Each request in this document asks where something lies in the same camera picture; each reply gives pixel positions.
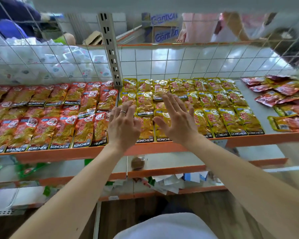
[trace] cardboard box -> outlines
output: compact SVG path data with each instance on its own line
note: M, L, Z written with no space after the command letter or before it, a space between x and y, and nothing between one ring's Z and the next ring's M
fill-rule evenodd
M162 13L162 14L150 14L149 12L142 13L142 27L175 27L178 26L178 14L177 13Z
M179 27L148 27L145 28L145 43L174 42L179 35Z
M83 41L83 45L101 45L102 44L102 33L94 31Z

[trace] person's right hand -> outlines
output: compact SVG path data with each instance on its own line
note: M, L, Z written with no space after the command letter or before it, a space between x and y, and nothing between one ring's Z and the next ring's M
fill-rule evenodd
M186 103L189 110L187 111L185 103L170 92L164 93L162 97L171 118L171 126L168 126L160 117L154 117L154 121L173 142L187 147L199 137L194 108L190 103Z
M186 29L182 29L180 32L179 32L179 35L178 35L178 38L176 40L176 42L178 43L184 43L185 42L185 39L186 39Z

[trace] background person's arm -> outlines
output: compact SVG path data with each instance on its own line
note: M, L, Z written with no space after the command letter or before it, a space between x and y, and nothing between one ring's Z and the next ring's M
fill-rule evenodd
M169 93L163 100L171 127L159 117L154 120L165 134L199 157L276 238L299 239L299 191L200 135L190 104L188 113L178 97Z
M77 239L105 183L124 152L136 143L141 125L134 121L131 102L114 108L108 126L109 144L64 188L33 214L11 239Z
M241 41L250 40L245 32L244 25L238 12L223 12L223 18L226 25L237 38Z

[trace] white shirt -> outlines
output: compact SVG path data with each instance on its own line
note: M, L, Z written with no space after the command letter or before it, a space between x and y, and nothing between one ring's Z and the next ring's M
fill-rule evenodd
M217 239L193 213L163 214L118 233L114 239Z

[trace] forearm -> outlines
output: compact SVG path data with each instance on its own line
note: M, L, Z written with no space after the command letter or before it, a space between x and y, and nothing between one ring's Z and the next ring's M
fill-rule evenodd
M42 206L12 239L77 239L123 152L105 146L77 176Z
M205 139L187 148L277 238L299 238L299 191Z
M241 41L248 41L249 37L245 32L243 23L241 21L240 15L237 12L224 12L224 21L226 22L232 33L238 37Z

